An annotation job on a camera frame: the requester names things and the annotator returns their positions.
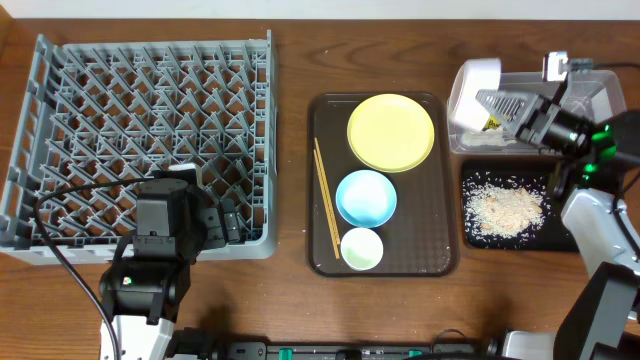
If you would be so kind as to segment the snack wrapper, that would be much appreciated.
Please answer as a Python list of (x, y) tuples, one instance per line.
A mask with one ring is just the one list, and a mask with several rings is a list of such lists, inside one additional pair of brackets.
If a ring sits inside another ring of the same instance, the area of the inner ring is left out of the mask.
[(502, 130), (503, 130), (503, 127), (502, 127), (501, 123), (494, 116), (490, 116), (488, 118), (486, 124), (484, 125), (484, 127), (482, 129), (483, 132), (502, 131)]

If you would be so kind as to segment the white pink bowl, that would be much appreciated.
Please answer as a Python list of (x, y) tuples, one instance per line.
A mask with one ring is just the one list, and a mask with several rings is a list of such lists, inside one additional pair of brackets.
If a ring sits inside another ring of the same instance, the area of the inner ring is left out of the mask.
[(501, 79), (499, 58), (469, 59), (456, 74), (447, 105), (448, 121), (473, 132), (480, 132), (489, 112), (476, 99), (480, 90), (497, 90)]

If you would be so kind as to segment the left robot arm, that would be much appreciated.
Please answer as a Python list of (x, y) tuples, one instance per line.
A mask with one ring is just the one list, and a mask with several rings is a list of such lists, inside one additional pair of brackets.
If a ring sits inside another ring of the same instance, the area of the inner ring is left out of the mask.
[(102, 359), (164, 358), (197, 256), (241, 240), (233, 202), (214, 205), (197, 167), (155, 172), (135, 210), (100, 280)]

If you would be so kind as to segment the small white green cup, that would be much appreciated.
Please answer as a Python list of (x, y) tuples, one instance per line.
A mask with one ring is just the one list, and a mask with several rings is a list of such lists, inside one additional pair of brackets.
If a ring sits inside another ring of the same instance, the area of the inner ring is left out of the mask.
[(367, 271), (380, 263), (384, 246), (376, 232), (358, 227), (344, 234), (340, 242), (340, 253), (349, 268), (355, 271)]

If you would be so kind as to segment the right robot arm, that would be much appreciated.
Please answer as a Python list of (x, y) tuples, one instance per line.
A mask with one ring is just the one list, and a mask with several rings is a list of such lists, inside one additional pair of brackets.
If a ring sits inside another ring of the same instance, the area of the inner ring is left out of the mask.
[(624, 177), (639, 165), (638, 111), (595, 124), (534, 93), (480, 90), (476, 99), (518, 140), (562, 155), (549, 189), (589, 273), (555, 333), (511, 331), (501, 358), (638, 358), (625, 327), (639, 318), (639, 235), (624, 202)]

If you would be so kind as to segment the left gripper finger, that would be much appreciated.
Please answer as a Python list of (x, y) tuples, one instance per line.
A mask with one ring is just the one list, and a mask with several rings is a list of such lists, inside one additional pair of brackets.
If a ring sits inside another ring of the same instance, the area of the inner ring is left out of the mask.
[(218, 210), (216, 208), (204, 209), (201, 212), (201, 220), (207, 230), (204, 249), (211, 250), (225, 247), (225, 232)]
[(238, 213), (234, 202), (230, 199), (222, 199), (220, 201), (220, 211), (224, 226), (225, 240), (229, 244), (237, 244), (241, 242), (241, 231), (238, 220)]

